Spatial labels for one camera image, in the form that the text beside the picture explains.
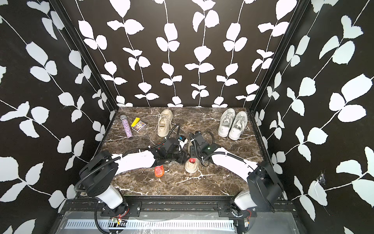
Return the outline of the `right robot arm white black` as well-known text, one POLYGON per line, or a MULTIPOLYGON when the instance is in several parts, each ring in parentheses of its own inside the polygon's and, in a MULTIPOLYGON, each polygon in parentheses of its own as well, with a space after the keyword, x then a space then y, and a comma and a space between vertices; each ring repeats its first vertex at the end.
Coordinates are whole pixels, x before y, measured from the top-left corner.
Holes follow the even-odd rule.
POLYGON ((238 175, 248 184, 248 190, 239 192, 231 201, 231 211, 239 216, 247 210, 259 208, 272 211, 274 203, 284 191, 284 187, 274 169, 266 161, 260 163, 243 159, 230 153, 221 145, 209 143, 200 131, 189 133, 190 155, 201 163, 211 163, 238 175))

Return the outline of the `red orange insole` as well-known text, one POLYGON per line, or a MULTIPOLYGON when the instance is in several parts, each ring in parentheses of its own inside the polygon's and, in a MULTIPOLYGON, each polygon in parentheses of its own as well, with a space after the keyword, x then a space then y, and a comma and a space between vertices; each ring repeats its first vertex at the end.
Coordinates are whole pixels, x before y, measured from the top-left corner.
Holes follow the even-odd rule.
POLYGON ((156 177, 160 178, 160 177, 162 177, 164 175, 164 173, 165 173, 165 170, 164 170, 163 165, 156 166, 154 168, 154 174, 155 174, 156 177))

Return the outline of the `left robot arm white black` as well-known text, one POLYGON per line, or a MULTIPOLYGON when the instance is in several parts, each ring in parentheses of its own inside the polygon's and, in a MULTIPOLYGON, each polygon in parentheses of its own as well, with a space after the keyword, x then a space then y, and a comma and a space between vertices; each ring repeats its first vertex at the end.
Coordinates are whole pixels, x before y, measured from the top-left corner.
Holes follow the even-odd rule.
POLYGON ((76 192, 97 198, 109 209, 125 208, 122 194, 111 183, 117 174, 141 168, 155 168, 171 161, 184 164, 188 160, 180 141, 180 124, 172 127, 166 138, 154 146, 131 149, 122 155, 104 150, 97 154, 79 172, 80 180, 74 186, 76 192))

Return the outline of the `beige lace sneaker one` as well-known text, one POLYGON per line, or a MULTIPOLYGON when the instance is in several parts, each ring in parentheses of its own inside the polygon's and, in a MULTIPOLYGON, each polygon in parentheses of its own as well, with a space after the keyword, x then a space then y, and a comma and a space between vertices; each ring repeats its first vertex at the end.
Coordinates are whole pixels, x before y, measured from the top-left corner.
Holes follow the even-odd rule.
POLYGON ((170 109, 165 109, 158 115, 157 134, 159 137, 166 137, 169 134, 172 118, 173 114, 170 109))
MULTIPOLYGON (((188 156, 189 156, 190 158, 193 158, 193 157, 191 156, 191 151, 190 151, 191 146, 192 146, 192 143, 189 142, 189 144, 188 144, 188 146, 187 146, 187 151, 188 151, 188 156)), ((199 161, 198 161, 198 159, 196 159, 196 162, 195 162, 194 164, 190 163, 189 160, 188 160, 188 161, 185 163, 185 170, 186 170, 188 173, 193 174, 193 173, 197 172, 197 170, 198 170, 198 166, 199 166, 199 161)))

